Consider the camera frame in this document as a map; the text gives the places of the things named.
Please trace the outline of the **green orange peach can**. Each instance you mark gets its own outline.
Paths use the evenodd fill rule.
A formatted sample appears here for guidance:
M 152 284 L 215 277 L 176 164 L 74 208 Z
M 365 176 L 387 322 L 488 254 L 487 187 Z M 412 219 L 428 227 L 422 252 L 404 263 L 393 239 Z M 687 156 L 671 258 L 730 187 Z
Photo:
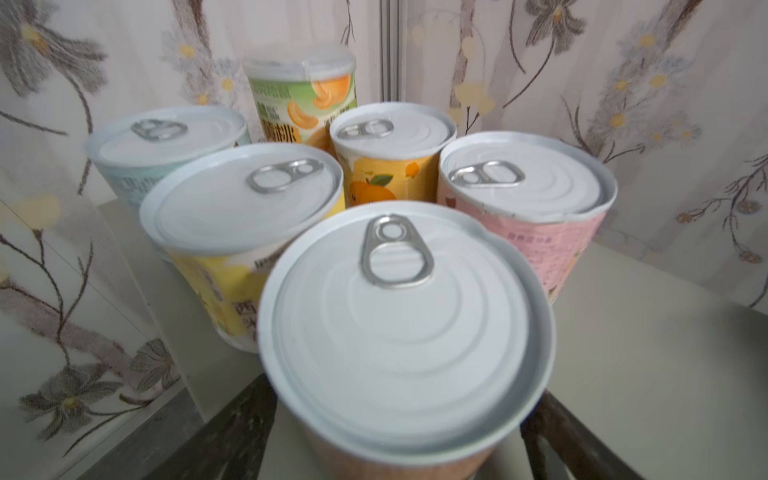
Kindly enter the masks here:
M 267 141 L 334 152 L 330 125 L 357 106 L 356 60 L 348 47 L 270 44 L 247 55 L 243 68 Z

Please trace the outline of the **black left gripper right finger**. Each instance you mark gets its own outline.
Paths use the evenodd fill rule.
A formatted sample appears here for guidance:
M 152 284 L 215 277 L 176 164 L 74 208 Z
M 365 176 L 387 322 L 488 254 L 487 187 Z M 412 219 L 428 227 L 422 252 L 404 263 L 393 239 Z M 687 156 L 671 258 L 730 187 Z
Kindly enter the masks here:
M 535 479 L 640 477 L 549 391 L 520 431 Z

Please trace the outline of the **pink label can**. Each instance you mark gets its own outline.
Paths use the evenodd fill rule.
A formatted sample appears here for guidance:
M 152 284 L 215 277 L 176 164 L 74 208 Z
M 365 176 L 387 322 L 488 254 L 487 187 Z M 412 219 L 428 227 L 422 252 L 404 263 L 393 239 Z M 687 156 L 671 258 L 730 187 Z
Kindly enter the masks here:
M 618 196 L 611 171 L 559 140 L 470 134 L 440 154 L 437 201 L 515 246 L 555 300 Z

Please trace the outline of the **yellow label can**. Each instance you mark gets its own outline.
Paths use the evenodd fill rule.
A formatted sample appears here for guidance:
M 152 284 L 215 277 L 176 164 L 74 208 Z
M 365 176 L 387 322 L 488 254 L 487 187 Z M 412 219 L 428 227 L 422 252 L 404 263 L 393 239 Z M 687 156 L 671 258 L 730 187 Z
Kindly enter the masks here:
M 218 335 L 256 353 L 261 293 L 290 243 L 346 207 L 329 153 L 262 143 L 194 160 L 145 197 L 140 222 L 194 290 Z
M 443 148 L 457 137 L 446 113 L 425 105 L 381 102 L 338 116 L 329 130 L 344 171 L 346 205 L 435 202 Z

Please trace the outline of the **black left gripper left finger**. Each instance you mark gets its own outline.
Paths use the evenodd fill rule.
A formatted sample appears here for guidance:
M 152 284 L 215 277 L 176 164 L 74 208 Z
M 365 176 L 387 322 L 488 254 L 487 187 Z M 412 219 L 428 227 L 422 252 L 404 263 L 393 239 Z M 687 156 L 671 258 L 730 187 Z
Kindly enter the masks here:
M 277 395 L 259 375 L 148 479 L 256 479 L 274 424 Z

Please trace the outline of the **white blue label can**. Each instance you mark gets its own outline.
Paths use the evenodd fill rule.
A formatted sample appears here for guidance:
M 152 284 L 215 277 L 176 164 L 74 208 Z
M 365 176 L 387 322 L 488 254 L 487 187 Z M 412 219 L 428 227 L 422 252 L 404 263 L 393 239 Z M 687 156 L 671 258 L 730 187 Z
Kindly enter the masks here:
M 180 106 L 122 118 L 85 142 L 87 158 L 133 212 L 170 172 L 203 156 L 248 145 L 245 117 L 223 106 Z

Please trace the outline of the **salmon label can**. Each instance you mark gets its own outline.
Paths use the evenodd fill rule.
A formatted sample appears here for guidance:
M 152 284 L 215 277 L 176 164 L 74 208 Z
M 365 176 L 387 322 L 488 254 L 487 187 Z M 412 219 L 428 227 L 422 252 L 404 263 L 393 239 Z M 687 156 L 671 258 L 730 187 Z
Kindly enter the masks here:
M 337 214 L 284 251 L 261 361 L 334 479 L 468 479 L 551 376 L 552 307 L 524 255 L 417 201 Z

